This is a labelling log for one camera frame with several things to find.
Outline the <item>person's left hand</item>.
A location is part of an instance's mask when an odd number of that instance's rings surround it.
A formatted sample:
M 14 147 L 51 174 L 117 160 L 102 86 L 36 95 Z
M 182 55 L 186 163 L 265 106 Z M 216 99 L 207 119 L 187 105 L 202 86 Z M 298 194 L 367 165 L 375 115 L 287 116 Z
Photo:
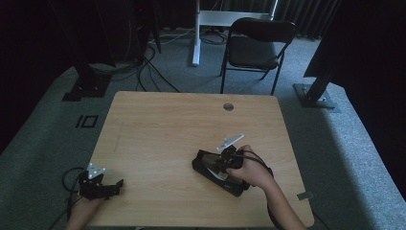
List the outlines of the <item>person's left hand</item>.
M 71 208 L 69 220 L 72 222 L 88 222 L 98 211 L 102 198 L 88 199 L 80 196 Z

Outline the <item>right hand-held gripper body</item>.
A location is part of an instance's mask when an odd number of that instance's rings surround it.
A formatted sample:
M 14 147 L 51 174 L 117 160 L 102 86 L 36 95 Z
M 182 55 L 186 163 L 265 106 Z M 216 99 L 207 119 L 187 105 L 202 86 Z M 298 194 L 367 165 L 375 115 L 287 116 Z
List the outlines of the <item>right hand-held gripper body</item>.
M 237 136 L 225 138 L 223 144 L 216 148 L 220 152 L 220 157 L 224 160 L 224 166 L 221 169 L 239 169 L 242 167 L 243 154 L 237 152 L 235 143 L 243 137 L 244 135 L 240 133 Z

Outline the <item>black folding chair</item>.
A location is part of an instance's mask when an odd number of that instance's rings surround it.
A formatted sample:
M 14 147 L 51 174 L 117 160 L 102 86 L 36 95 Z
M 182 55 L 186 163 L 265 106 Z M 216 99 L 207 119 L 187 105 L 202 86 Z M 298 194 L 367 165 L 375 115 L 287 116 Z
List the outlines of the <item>black folding chair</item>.
M 286 48 L 291 44 L 297 26 L 290 21 L 275 21 L 243 17 L 236 20 L 227 36 L 227 43 L 219 76 L 220 93 L 224 92 L 226 72 L 245 71 L 262 73 L 262 80 L 276 69 L 277 73 L 271 88 L 273 96 Z

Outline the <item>white metal desk frame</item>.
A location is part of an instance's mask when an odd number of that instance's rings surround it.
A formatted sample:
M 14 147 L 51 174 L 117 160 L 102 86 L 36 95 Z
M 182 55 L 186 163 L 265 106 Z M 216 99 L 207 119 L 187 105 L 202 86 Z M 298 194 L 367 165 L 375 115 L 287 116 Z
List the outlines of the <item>white metal desk frame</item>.
M 269 12 L 248 12 L 248 11 L 203 11 L 200 9 L 200 0 L 195 0 L 195 35 L 192 52 L 192 66 L 196 67 L 200 63 L 201 26 L 230 27 L 236 20 L 243 17 L 253 17 L 256 19 L 275 18 L 275 12 L 279 0 L 271 0 Z

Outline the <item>black pencil case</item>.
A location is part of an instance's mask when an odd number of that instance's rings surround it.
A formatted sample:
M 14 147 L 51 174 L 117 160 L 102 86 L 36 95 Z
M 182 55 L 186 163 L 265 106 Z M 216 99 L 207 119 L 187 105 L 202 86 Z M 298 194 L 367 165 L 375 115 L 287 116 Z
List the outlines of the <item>black pencil case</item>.
M 250 184 L 242 179 L 233 176 L 221 178 L 217 174 L 219 168 L 214 167 L 210 163 L 212 156 L 220 156 L 220 154 L 201 149 L 192 160 L 192 168 L 233 196 L 240 196 L 244 191 L 249 189 Z

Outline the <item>black metal stand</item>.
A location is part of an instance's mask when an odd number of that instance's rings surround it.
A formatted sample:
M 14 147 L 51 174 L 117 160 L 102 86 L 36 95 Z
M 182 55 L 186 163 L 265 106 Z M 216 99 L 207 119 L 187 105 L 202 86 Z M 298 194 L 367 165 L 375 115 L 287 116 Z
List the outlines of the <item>black metal stand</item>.
M 74 86 L 63 96 L 62 100 L 64 102 L 79 102 L 82 98 L 103 98 L 112 76 L 97 74 L 89 65 L 85 54 L 79 46 L 78 37 L 68 17 L 62 10 L 62 0 L 47 1 L 60 29 L 63 31 L 67 53 L 78 73 L 78 79 Z
M 334 103 L 327 92 L 337 67 L 329 67 L 327 71 L 318 77 L 312 84 L 294 83 L 293 88 L 302 107 L 324 108 L 330 113 L 340 113 L 337 103 Z

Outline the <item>person's right hand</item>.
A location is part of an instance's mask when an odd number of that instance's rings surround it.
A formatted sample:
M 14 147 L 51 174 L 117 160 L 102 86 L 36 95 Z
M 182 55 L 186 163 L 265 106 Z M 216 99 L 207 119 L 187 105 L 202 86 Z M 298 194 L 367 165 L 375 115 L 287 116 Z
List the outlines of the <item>person's right hand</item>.
M 227 169 L 226 172 L 233 177 L 240 178 L 247 183 L 265 190 L 273 181 L 271 173 L 263 166 L 263 162 L 254 153 L 249 145 L 242 146 L 243 164 L 239 169 Z

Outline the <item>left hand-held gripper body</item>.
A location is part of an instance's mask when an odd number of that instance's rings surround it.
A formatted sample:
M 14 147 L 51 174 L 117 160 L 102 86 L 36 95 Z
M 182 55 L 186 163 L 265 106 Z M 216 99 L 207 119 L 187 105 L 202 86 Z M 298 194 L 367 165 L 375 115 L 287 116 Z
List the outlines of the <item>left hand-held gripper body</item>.
M 79 175 L 79 194 L 89 200 L 107 198 L 107 187 L 102 185 L 106 168 L 89 163 Z

